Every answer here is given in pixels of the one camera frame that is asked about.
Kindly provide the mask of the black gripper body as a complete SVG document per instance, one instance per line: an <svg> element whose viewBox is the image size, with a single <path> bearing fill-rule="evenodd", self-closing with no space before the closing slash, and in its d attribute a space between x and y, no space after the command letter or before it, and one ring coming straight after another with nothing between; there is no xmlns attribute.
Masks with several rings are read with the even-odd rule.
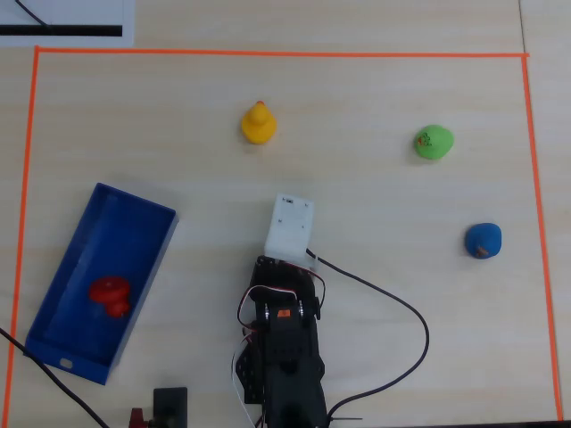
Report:
<svg viewBox="0 0 571 428"><path fill-rule="evenodd" d="M320 312L325 299L325 280L309 268L260 256L252 272L250 299L269 306L301 301L309 312Z"/></svg>

